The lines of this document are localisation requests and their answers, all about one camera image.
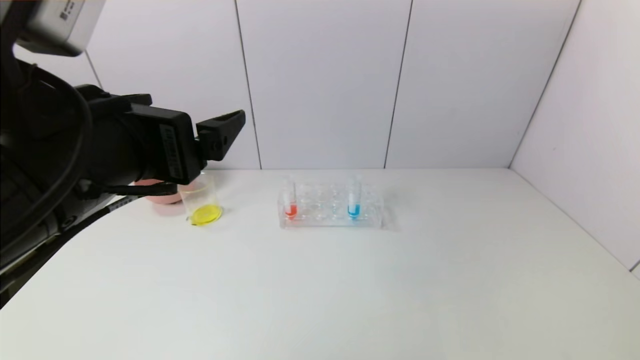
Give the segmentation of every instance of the test tube with blue liquid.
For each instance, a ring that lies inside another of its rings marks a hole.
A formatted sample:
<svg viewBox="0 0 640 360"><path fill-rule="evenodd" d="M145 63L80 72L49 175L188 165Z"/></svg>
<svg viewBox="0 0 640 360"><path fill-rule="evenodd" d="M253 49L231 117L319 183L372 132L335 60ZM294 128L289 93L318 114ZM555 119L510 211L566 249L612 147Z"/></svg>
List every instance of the test tube with blue liquid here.
<svg viewBox="0 0 640 360"><path fill-rule="evenodd" d="M349 217L356 219L360 215L360 198L362 196L362 182L359 176L349 181L347 191L349 194L347 213L349 213Z"/></svg>

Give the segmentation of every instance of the test tube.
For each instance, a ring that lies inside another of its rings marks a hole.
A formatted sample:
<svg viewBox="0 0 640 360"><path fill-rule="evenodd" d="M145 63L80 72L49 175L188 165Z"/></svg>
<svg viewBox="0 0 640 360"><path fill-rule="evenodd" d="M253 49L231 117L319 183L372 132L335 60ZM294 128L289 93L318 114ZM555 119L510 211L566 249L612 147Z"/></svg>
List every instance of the test tube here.
<svg viewBox="0 0 640 360"><path fill-rule="evenodd" d="M288 178L284 190L284 214L287 218L293 219L298 213L298 203L296 202L296 183L293 178Z"/></svg>
<svg viewBox="0 0 640 360"><path fill-rule="evenodd" d="M216 186L210 172L201 172L191 184L178 185L191 225L202 226L222 216L222 207L216 196Z"/></svg>
<svg viewBox="0 0 640 360"><path fill-rule="evenodd" d="M360 197L362 195L362 184L360 177L354 177L350 180L348 186L349 203L347 206L347 213L352 219L355 219L360 215Z"/></svg>

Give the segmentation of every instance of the white tabletop surface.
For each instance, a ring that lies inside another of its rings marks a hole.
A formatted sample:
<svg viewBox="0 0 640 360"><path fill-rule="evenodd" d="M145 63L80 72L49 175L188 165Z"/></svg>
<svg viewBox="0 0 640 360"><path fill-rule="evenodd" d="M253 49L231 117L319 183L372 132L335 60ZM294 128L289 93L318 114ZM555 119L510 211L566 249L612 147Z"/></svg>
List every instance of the white tabletop surface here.
<svg viewBox="0 0 640 360"><path fill-rule="evenodd" d="M0 359L640 359L640 281L514 172L360 171L385 229L283 230L288 173L216 172L207 227L92 225L0 311Z"/></svg>

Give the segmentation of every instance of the blue liquid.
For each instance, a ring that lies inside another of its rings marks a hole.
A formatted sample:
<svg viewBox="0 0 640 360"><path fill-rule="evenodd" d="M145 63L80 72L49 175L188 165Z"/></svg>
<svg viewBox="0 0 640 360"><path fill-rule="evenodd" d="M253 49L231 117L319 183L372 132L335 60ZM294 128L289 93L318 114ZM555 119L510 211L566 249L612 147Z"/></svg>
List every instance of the blue liquid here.
<svg viewBox="0 0 640 360"><path fill-rule="evenodd" d="M357 204L355 206L355 209L353 209L353 211L351 210L352 210L351 208L347 209L347 213L349 214L349 216L351 216L351 218L358 217L358 215L360 214L360 204Z"/></svg>

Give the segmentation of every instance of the white wall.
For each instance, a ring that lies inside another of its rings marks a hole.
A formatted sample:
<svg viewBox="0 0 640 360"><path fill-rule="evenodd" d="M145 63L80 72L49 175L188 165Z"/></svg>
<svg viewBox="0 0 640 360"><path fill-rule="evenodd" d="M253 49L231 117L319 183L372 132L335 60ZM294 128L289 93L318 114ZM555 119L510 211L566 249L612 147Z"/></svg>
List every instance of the white wall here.
<svg viewBox="0 0 640 360"><path fill-rule="evenodd" d="M508 167L579 0L414 0L387 167Z"/></svg>
<svg viewBox="0 0 640 360"><path fill-rule="evenodd" d="M260 167L233 0L109 0L89 53L108 92L150 93L193 122L244 109L244 129L210 165Z"/></svg>
<svg viewBox="0 0 640 360"><path fill-rule="evenodd" d="M263 168L382 168L410 0L238 0Z"/></svg>
<svg viewBox="0 0 640 360"><path fill-rule="evenodd" d="M583 0L512 168L627 268L640 258L640 1Z"/></svg>
<svg viewBox="0 0 640 360"><path fill-rule="evenodd" d="M38 67L58 76L73 86L98 85L98 80L91 69L87 55L84 53L75 58L35 54L19 45L13 47L13 53L16 58L28 63L36 63Z"/></svg>

